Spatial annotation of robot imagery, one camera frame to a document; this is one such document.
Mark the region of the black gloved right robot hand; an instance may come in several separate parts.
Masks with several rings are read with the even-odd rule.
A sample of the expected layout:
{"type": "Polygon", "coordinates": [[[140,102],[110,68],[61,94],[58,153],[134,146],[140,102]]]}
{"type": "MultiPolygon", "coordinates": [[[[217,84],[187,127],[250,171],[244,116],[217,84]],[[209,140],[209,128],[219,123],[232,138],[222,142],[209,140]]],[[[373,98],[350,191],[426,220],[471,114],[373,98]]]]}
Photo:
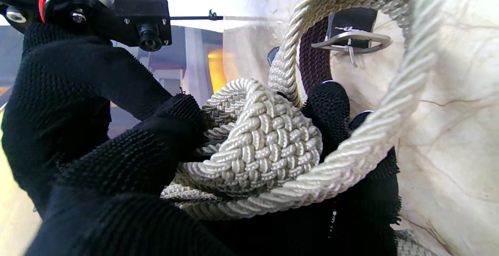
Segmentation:
{"type": "Polygon", "coordinates": [[[71,194],[158,197],[202,141],[192,95],[171,95],[130,52],[36,23],[2,119],[2,148],[40,217],[71,194]]]}

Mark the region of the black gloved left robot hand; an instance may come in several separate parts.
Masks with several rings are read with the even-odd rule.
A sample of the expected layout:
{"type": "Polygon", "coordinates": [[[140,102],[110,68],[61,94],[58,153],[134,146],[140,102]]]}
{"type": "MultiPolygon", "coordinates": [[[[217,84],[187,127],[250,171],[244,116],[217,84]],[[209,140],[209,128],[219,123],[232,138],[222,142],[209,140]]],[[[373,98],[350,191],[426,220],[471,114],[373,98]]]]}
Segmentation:
{"type": "Polygon", "coordinates": [[[201,110],[178,94],[73,161],[55,182],[28,256],[395,256],[396,153],[332,199],[249,219],[202,222],[160,187],[201,142],[201,110]]]}

